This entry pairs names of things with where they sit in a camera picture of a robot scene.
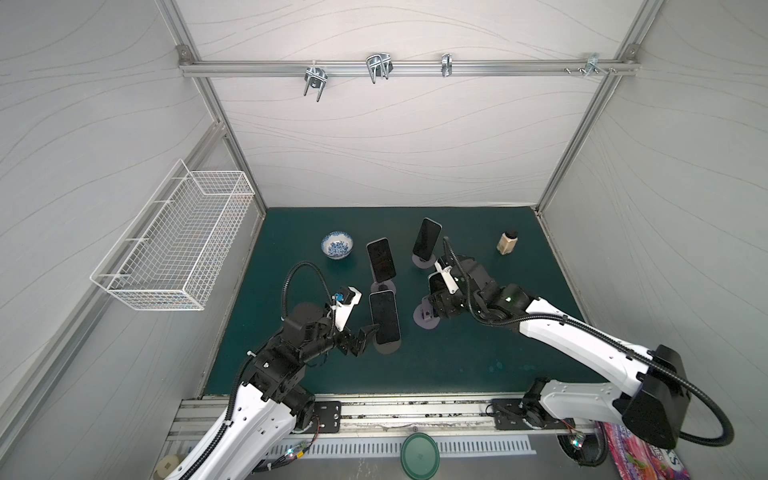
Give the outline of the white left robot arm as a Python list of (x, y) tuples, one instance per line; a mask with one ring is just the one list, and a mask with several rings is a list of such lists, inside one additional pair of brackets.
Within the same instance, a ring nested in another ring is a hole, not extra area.
[(283, 318), (281, 329), (249, 352), (236, 374), (224, 412), (169, 474), (171, 479), (245, 479), (268, 451), (294, 429), (304, 429), (315, 396), (300, 382), (308, 363), (337, 348), (355, 356), (378, 332), (368, 325), (353, 333), (338, 328), (354, 306), (302, 303)]

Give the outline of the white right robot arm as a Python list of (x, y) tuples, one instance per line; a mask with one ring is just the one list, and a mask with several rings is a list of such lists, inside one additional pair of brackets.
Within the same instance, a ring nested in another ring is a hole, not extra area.
[(511, 329), (542, 342), (602, 377), (600, 383), (537, 378), (504, 413), (533, 429), (567, 419), (626, 427), (653, 446), (677, 445), (690, 403), (688, 390), (661, 367), (682, 376), (678, 354), (665, 346), (651, 351), (627, 343), (554, 307), (515, 285), (499, 285), (474, 259), (442, 257), (429, 278), (428, 301), (437, 317), (474, 314), (487, 326)]

